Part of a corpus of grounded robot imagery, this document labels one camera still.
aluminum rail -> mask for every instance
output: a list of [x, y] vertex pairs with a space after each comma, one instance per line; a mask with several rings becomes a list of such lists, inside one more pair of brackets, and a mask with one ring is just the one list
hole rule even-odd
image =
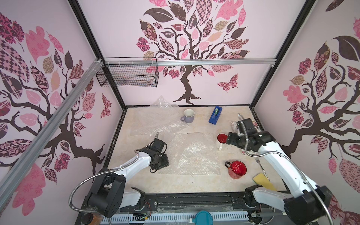
[[[107, 65], [112, 64], [152, 64], [154, 60], [126, 60], [126, 61], [105, 62]], [[247, 59], [182, 59], [182, 60], [158, 60], [158, 66], [192, 66], [192, 65], [236, 65], [236, 64], [275, 64], [274, 58], [247, 58]]]
[[70, 109], [75, 104], [75, 101], [80, 97], [90, 80], [94, 77], [96, 72], [101, 69], [101, 67], [102, 64], [99, 61], [94, 61], [91, 64], [74, 89], [71, 90], [69, 95], [61, 103], [60, 107], [51, 116], [46, 126], [44, 126], [39, 134], [33, 139], [27, 150], [21, 154], [15, 165], [1, 180], [0, 211], [5, 207], [9, 198], [12, 196], [27, 172], [31, 169], [32, 165], [37, 160], [37, 157], [44, 150], [46, 144], [53, 137], [59, 125], [63, 122]]

metal conduit hose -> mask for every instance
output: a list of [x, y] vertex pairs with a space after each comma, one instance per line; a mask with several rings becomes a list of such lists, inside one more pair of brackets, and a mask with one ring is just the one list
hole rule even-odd
[[250, 140], [248, 139], [248, 134], [247, 134], [247, 131], [246, 131], [246, 127], [245, 127], [245, 124], [244, 124], [244, 122], [243, 122], [244, 117], [243, 117], [240, 113], [238, 114], [238, 117], [239, 117], [239, 120], [240, 120], [240, 123], [241, 123], [241, 127], [242, 127], [242, 129], [243, 129], [243, 131], [244, 131], [244, 135], [245, 135], [245, 139], [246, 139], [246, 144], [245, 144], [245, 147], [244, 147], [245, 153], [246, 153], [248, 156], [250, 156], [250, 157], [262, 157], [262, 156], [266, 156], [266, 155], [268, 155], [268, 154], [278, 154], [278, 155], [284, 157], [285, 159], [287, 159], [287, 160], [295, 167], [295, 169], [298, 171], [298, 173], [299, 173], [299, 174], [301, 175], [301, 177], [303, 178], [303, 180], [304, 180], [304, 182], [306, 183], [306, 185], [311, 189], [311, 191], [315, 194], [316, 198], [319, 200], [321, 206], [322, 206], [322, 207], [324, 208], [324, 210], [325, 210], [325, 214], [326, 214], [326, 216], [327, 216], [327, 218], [328, 218], [328, 220], [329, 220], [329, 224], [330, 224], [330, 225], [334, 225], [334, 222], [333, 222], [333, 220], [331, 219], [329, 210], [327, 209], [325, 203], [323, 202], [323, 200], [321, 199], [321, 197], [319, 196], [319, 194], [315, 191], [315, 189], [314, 189], [314, 188], [312, 187], [312, 185], [309, 183], [309, 181], [307, 180], [305, 174], [297, 167], [297, 165], [296, 165], [295, 163], [293, 163], [293, 162], [291, 161], [291, 159], [290, 159], [287, 155], [281, 154], [280, 152], [276, 152], [276, 151], [269, 151], [269, 152], [266, 152], [266, 153], [260, 154], [260, 155], [252, 155], [252, 154], [250, 154], [250, 153], [247, 151], [247, 146], [248, 146]]

wire basket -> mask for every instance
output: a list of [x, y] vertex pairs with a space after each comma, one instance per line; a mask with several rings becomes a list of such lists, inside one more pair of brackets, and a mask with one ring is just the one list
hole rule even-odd
[[154, 57], [131, 57], [143, 61], [105, 62], [96, 77], [101, 86], [157, 87], [159, 70]]

butterfly decal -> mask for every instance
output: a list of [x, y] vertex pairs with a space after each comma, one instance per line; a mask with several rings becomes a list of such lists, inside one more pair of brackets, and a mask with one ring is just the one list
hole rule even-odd
[[220, 82], [220, 83], [217, 83], [217, 85], [219, 85], [220, 87], [223, 88], [224, 91], [228, 92], [228, 90], [230, 90], [230, 88], [234, 88], [234, 87], [238, 87], [238, 73], [235, 74], [231, 79], [230, 79], [230, 82], [227, 83], [227, 82]]
[[101, 115], [100, 117], [103, 118], [105, 116], [111, 116], [110, 114], [110, 107], [111, 107], [111, 102], [110, 100], [107, 100], [105, 95], [103, 94], [103, 103], [104, 103], [104, 109], [101, 111]]

mug handle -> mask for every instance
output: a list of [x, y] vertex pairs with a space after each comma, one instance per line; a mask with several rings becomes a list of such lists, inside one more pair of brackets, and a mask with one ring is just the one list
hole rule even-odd
[[231, 163], [230, 162], [225, 162], [225, 166], [226, 166], [226, 168], [230, 168], [230, 165], [231, 165]]

